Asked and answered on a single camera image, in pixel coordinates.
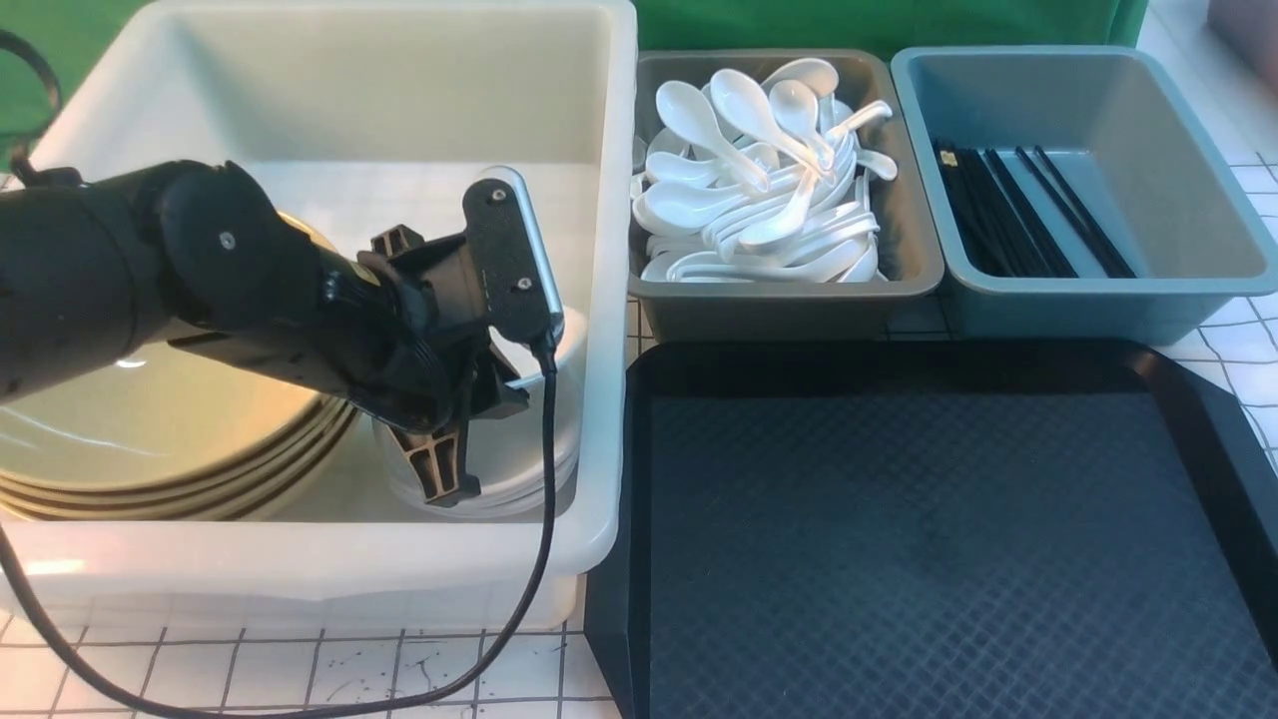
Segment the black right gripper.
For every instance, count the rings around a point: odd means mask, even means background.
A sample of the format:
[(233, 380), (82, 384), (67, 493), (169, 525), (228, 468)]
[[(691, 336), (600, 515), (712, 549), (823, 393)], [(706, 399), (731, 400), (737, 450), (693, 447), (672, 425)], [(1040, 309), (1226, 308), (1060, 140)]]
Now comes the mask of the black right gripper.
[(464, 234), (426, 240), (396, 225), (346, 268), (320, 278), (320, 304), (354, 314), (371, 372), (348, 400), (389, 424), (383, 464), (403, 501), (452, 508), (482, 494), (466, 470), (469, 421), (525, 405), (514, 369), (495, 354), (484, 296)]

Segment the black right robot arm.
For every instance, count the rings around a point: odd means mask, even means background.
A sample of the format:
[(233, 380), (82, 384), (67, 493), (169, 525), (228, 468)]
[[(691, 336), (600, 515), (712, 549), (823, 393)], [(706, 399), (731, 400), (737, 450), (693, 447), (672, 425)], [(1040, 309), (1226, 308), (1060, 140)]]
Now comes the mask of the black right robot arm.
[(463, 195), (461, 232), (406, 225), (348, 259), (236, 163), (169, 161), (3, 195), (3, 401), (144, 345), (311, 388), (418, 435), (527, 402), (492, 335), (548, 368), (555, 319), (511, 183)]

